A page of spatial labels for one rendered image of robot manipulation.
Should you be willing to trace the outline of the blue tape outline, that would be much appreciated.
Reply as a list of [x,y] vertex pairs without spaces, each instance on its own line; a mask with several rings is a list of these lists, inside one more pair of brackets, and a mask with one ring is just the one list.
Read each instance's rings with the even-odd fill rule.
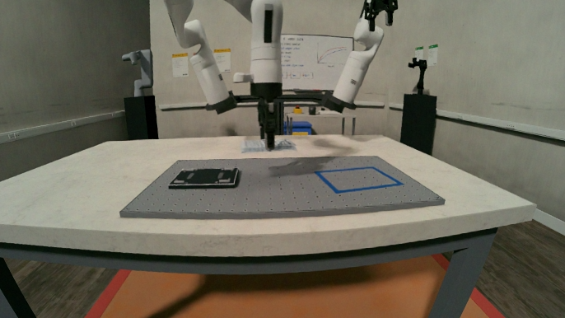
[[[392,185],[379,185],[379,186],[372,186],[372,187],[366,187],[366,188],[359,188],[359,189],[346,189],[346,190],[337,190],[329,181],[327,181],[320,173],[322,172],[332,172],[332,171],[350,171],[350,170],[360,170],[360,169],[369,169],[372,168],[378,172],[380,172],[382,175],[385,175],[386,177],[392,179],[393,181],[395,181],[398,184],[392,184]],[[391,187],[391,186],[396,186],[396,185],[404,185],[403,183],[399,182],[398,180],[394,179],[393,177],[387,175],[386,173],[376,169],[374,166],[371,167],[362,167],[362,168],[352,168],[352,169],[342,169],[342,170],[331,170],[331,171],[314,171],[336,194],[338,193],[346,193],[346,192],[353,192],[353,191],[359,191],[359,190],[366,190],[366,189],[378,189],[378,188],[385,188],[385,187]]]

